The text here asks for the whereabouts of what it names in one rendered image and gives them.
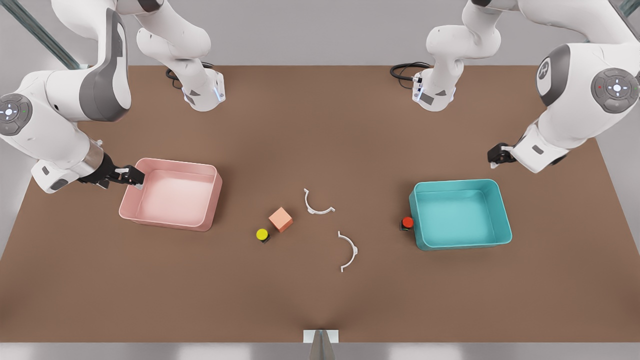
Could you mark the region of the blue storage box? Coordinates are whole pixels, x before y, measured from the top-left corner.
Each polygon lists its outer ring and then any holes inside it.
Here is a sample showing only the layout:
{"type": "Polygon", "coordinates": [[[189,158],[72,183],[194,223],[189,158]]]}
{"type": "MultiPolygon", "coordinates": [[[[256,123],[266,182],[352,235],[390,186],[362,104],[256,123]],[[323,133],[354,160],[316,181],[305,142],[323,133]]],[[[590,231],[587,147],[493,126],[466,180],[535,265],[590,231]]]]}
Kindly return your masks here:
{"type": "Polygon", "coordinates": [[[494,248],[513,238],[499,185],[490,178],[419,182],[409,207],[422,251],[494,248]]]}

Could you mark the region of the orange cube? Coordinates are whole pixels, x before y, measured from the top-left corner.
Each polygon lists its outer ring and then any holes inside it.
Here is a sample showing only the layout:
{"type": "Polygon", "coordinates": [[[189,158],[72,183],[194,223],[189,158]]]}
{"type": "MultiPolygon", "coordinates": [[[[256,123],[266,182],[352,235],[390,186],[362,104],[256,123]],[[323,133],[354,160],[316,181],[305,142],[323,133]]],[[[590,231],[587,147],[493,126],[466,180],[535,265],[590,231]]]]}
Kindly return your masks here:
{"type": "Polygon", "coordinates": [[[294,222],[293,217],[288,214],[283,207],[275,210],[275,212],[269,216],[269,221],[280,233],[284,232],[294,222]]]}

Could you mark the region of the silver frame post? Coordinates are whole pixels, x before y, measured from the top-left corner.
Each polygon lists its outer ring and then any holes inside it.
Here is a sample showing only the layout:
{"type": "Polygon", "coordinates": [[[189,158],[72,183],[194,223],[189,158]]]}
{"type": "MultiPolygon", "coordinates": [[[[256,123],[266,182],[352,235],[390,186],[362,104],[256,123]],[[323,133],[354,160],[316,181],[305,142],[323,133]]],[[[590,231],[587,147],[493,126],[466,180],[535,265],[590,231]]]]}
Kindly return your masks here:
{"type": "Polygon", "coordinates": [[[609,0],[625,23],[640,34],[640,0],[609,0]]]}
{"type": "Polygon", "coordinates": [[[311,344],[308,360],[336,360],[333,344],[339,342],[337,329],[305,329],[302,342],[311,344]]]}
{"type": "Polygon", "coordinates": [[[0,0],[2,6],[24,27],[51,55],[67,69],[88,69],[87,64],[78,63],[71,54],[23,7],[18,0],[0,0]]]}

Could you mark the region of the pink storage box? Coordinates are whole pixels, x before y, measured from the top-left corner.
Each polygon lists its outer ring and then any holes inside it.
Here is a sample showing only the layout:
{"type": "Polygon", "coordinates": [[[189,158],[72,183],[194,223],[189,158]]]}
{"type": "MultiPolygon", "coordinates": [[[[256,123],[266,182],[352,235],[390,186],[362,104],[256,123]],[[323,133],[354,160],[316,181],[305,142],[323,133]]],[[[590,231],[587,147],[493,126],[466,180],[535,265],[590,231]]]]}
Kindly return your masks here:
{"type": "Polygon", "coordinates": [[[141,158],[135,167],[144,173],[144,183],[141,189],[126,189],[118,211],[121,218],[181,230],[211,228],[223,184],[214,166],[141,158]]]}

